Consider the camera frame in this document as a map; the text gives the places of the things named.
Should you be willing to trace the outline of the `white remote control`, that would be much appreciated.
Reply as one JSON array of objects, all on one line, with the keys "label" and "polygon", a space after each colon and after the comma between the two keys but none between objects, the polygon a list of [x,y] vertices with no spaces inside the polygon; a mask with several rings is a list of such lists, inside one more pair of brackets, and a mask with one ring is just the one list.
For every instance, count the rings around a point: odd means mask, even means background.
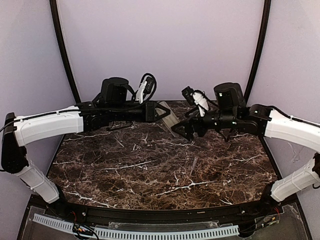
[{"label": "white remote control", "polygon": [[170,114],[168,116],[165,116],[164,118],[162,118],[161,121],[164,123],[164,125],[167,127],[169,132],[173,135],[173,137],[177,138],[179,135],[172,130],[172,127],[175,124],[180,122],[178,117],[175,115],[173,110],[170,108],[170,106],[165,101],[160,101],[159,104],[170,110]]}]

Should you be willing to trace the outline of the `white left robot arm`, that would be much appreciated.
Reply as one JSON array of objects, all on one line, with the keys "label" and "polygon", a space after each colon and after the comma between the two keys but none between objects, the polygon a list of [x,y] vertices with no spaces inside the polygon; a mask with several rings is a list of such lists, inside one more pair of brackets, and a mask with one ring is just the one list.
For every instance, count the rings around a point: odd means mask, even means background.
[{"label": "white left robot arm", "polygon": [[55,136],[85,133],[114,122],[155,123],[171,111],[151,98],[157,89],[155,77],[143,75],[137,91],[122,77],[102,81],[100,93],[92,101],[30,116],[6,115],[1,128],[2,171],[18,176],[48,204],[63,200],[63,193],[28,159],[26,146]]}]

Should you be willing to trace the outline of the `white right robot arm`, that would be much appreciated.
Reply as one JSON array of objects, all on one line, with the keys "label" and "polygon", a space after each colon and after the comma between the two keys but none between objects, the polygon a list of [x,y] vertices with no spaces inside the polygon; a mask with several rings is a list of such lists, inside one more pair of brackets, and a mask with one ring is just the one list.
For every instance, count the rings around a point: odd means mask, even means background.
[{"label": "white right robot arm", "polygon": [[317,123],[299,119],[282,112],[275,106],[246,105],[241,86],[238,83],[221,83],[213,89],[217,102],[216,110],[210,110],[207,96],[189,86],[182,95],[198,111],[186,113],[186,119],[171,127],[172,131],[192,141],[194,134],[203,137],[209,129],[218,134],[224,129],[258,137],[276,138],[292,142],[316,153],[304,166],[281,180],[269,183],[261,202],[276,205],[287,197],[319,183],[320,181],[320,126]]}]

